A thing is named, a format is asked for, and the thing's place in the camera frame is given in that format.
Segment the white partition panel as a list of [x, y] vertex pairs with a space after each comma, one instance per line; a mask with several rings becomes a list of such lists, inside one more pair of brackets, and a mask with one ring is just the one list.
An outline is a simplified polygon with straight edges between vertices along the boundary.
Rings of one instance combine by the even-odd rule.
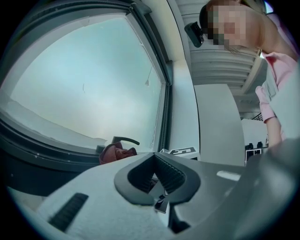
[[194, 86], [200, 125], [200, 160], [244, 166], [242, 123], [233, 95], [226, 84]]

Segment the person's right forearm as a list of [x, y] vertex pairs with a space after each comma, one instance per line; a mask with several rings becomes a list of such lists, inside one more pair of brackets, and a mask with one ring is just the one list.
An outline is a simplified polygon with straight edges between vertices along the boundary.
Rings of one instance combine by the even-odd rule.
[[269, 138], [269, 147], [275, 146], [282, 141], [281, 125], [276, 117], [266, 121], [267, 133]]

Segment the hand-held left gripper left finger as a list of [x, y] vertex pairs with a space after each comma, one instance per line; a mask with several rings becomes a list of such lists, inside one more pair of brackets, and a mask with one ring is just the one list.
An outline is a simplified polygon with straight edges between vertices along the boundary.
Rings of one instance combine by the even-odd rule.
[[49, 195], [38, 208], [45, 221], [75, 194], [87, 201], [68, 227], [75, 240], [169, 240], [174, 234], [152, 206], [126, 201], [115, 189], [114, 176], [123, 167], [145, 157], [140, 154], [88, 169]]

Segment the person's pink shirt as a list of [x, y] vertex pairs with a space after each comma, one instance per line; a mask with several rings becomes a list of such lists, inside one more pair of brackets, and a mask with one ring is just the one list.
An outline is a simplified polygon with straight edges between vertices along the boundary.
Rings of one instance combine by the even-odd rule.
[[263, 122], [276, 117], [281, 125], [282, 141], [300, 137], [300, 49], [276, 14], [267, 15], [297, 59], [273, 51], [263, 54], [268, 63], [266, 81], [255, 92], [260, 101]]

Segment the red wiping cloth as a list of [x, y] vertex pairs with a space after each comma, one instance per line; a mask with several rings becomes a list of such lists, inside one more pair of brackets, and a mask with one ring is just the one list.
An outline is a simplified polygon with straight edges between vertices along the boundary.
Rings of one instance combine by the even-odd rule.
[[135, 148], [127, 150], [123, 149], [121, 142], [111, 143], [99, 155], [99, 162], [101, 165], [104, 165], [133, 156], [137, 156]]

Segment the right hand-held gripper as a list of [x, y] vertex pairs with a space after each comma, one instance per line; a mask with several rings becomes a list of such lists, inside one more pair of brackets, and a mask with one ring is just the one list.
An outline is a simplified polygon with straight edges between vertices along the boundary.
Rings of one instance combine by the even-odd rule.
[[187, 158], [192, 160], [198, 160], [198, 150], [195, 147], [185, 147], [180, 149], [162, 149], [160, 153], [167, 153], [181, 158]]

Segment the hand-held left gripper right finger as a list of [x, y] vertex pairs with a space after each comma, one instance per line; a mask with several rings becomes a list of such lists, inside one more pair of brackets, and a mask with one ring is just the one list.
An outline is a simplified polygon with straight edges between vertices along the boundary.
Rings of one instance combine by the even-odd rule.
[[156, 218], [157, 235], [233, 235], [239, 211], [230, 203], [243, 167], [154, 155], [155, 173], [167, 192], [167, 224]]

